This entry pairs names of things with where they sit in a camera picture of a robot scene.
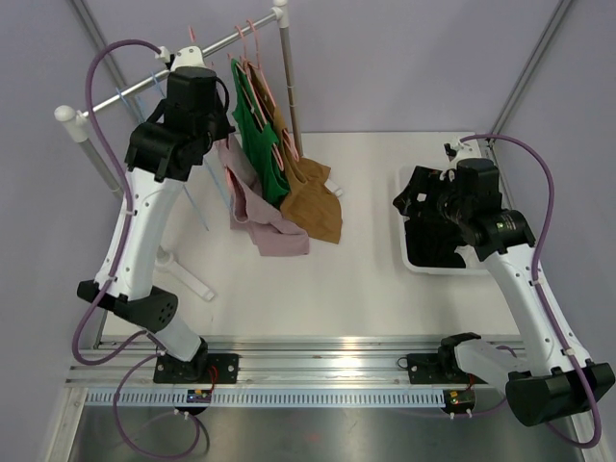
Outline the green tank top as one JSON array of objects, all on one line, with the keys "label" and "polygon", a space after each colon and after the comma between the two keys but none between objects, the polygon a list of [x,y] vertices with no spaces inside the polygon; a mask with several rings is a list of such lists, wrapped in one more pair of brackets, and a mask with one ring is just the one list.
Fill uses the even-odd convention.
[{"label": "green tank top", "polygon": [[280,205],[290,192],[288,181],[279,170],[272,156],[272,147],[278,141],[271,125],[261,125],[258,108],[254,106],[251,89],[239,60],[230,60],[236,90],[236,109],[232,115],[237,122],[244,154],[257,173],[262,186],[262,197],[274,208]]}]

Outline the black tank top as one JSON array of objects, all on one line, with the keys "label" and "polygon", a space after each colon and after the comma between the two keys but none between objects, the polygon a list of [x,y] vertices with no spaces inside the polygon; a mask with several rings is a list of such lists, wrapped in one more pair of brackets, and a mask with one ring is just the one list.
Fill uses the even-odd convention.
[{"label": "black tank top", "polygon": [[415,267],[450,270],[466,268],[463,257],[456,252],[465,243],[458,227],[450,221],[406,218],[404,238],[408,261]]}]

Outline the pink hanger of green top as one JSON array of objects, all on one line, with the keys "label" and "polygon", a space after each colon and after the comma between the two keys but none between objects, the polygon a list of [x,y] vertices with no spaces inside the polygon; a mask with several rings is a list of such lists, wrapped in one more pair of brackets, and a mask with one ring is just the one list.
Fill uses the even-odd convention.
[{"label": "pink hanger of green top", "polygon": [[[248,82],[248,87],[251,89],[252,94],[253,94],[253,99],[254,99],[254,106],[255,108],[258,108],[258,112],[259,112],[259,118],[260,118],[260,124],[263,125],[265,127],[265,124],[270,124],[271,120],[270,120],[270,113],[267,110],[267,107],[265,105],[265,100],[263,98],[261,98],[261,94],[258,91],[257,88],[254,87],[253,84],[256,83],[256,70],[260,70],[260,62],[259,62],[259,42],[258,42],[258,38],[257,38],[257,29],[254,26],[254,23],[252,20],[247,19],[246,23],[248,25],[249,28],[249,32],[252,33],[252,35],[254,36],[255,39],[255,50],[256,50],[256,57],[257,57],[257,65],[256,67],[253,65],[253,63],[250,61],[250,59],[248,58],[248,52],[247,52],[247,42],[245,39],[245,34],[242,32],[242,28],[240,28],[239,26],[236,26],[236,29],[238,30],[238,34],[240,36],[240,39],[243,42],[243,46],[244,46],[244,54],[241,57],[241,64],[242,64],[242,70],[244,72],[244,74],[246,75],[246,79]],[[283,165],[283,159],[281,157],[281,154],[278,150],[278,141],[274,143],[274,146],[272,147],[272,156],[274,158],[274,161],[276,162],[276,165],[278,166],[280,171],[284,170],[284,165]]]}]

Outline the pink hanger of mauve top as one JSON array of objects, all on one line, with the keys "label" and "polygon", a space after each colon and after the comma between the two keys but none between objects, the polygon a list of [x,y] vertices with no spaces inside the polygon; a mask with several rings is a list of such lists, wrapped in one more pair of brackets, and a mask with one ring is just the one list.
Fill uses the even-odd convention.
[{"label": "pink hanger of mauve top", "polygon": [[[189,31],[189,38],[191,42],[191,48],[192,48],[191,51],[195,52],[196,48],[199,48],[199,47],[197,46],[197,43],[196,43],[196,34],[195,34],[195,31],[192,25],[188,26],[188,31]],[[229,214],[231,214],[233,212],[233,206],[235,205],[233,191],[232,191],[232,188],[234,186],[233,180],[230,176],[230,172],[228,171],[227,167],[225,167],[223,164],[220,164],[220,162],[218,162],[220,164],[219,169],[215,169],[214,168],[215,166],[213,167],[211,165],[211,162],[218,159],[218,152],[216,152],[216,154],[217,155],[213,157],[206,157],[204,160],[204,166],[207,169],[213,183],[215,184],[218,190],[218,193],[221,197],[221,200],[225,204],[225,207],[227,208]]]}]

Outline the light blue wire hanger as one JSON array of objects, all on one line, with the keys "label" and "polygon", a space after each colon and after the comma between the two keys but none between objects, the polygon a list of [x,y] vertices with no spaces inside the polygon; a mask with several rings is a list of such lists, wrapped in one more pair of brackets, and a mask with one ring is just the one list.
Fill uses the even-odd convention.
[{"label": "light blue wire hanger", "polygon": [[[163,99],[166,98],[166,92],[164,91],[161,82],[156,77],[154,72],[150,73],[150,80],[153,83],[153,88],[161,95]],[[122,103],[126,106],[126,108],[133,113],[133,115],[137,119],[137,123],[141,124],[146,120],[146,106],[141,98],[135,94],[128,98],[122,94],[122,91],[119,88],[115,89],[115,92]]]}]

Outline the mauve pink tank top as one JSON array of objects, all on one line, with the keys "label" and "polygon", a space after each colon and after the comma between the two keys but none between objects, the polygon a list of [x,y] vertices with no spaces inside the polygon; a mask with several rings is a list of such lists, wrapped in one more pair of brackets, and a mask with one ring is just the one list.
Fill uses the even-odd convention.
[{"label": "mauve pink tank top", "polygon": [[230,228],[243,230],[263,257],[307,255],[310,240],[305,230],[281,215],[262,197],[257,173],[234,135],[217,142],[218,158],[233,180],[234,206]]}]

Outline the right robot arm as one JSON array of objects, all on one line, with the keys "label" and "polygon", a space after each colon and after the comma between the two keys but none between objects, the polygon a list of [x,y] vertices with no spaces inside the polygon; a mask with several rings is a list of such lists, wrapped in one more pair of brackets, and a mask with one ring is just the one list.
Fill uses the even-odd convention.
[{"label": "right robot arm", "polygon": [[490,346],[473,332],[442,340],[438,373],[470,375],[499,389],[520,423],[544,424],[592,409],[614,385],[564,319],[533,256],[538,248],[523,214],[502,205],[500,174],[487,159],[448,170],[414,167],[393,205],[404,222],[406,259],[420,272],[468,272],[469,247],[498,284],[525,345],[525,359]]}]

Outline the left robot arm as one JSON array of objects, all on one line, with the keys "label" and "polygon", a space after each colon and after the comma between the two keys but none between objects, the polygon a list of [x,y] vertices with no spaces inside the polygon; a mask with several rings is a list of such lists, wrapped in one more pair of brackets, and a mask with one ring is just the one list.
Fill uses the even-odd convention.
[{"label": "left robot arm", "polygon": [[153,284],[155,261],[177,196],[193,167],[230,133],[228,91],[203,66],[180,66],[167,78],[167,96],[131,134],[125,157],[129,190],[122,200],[108,254],[77,296],[142,328],[175,358],[174,371],[200,381],[204,346],[177,313],[176,295]]}]

